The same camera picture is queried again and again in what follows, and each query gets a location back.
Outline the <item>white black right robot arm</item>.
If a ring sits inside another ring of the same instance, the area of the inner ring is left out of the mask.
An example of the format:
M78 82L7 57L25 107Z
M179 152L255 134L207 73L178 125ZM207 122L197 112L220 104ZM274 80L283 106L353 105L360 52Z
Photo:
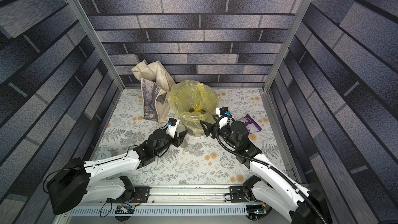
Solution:
M221 116L216 123L200 122L206 136L233 154L239 163L255 173L243 184L248 201L259 201L280 213L292 224L331 224L325 196L311 191L275 167L249 139L243 122Z

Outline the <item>yellow plastic trash bag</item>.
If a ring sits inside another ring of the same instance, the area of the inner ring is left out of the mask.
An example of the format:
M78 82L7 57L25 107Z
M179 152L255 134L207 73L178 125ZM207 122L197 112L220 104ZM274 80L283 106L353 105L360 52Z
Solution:
M194 80L175 84L167 100L191 136L204 135L201 121L215 122L212 116L216 114L219 99L215 90L206 84Z

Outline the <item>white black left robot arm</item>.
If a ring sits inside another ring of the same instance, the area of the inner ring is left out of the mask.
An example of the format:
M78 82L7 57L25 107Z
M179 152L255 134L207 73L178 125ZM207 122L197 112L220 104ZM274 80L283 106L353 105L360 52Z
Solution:
M82 161L81 158L70 160L47 183L53 213L64 214L85 202L129 201L133 198L134 187L127 177L108 183L104 179L151 164L171 145L179 147L186 134L186 130L170 135L169 130L157 129L148 140L124 154L95 161Z

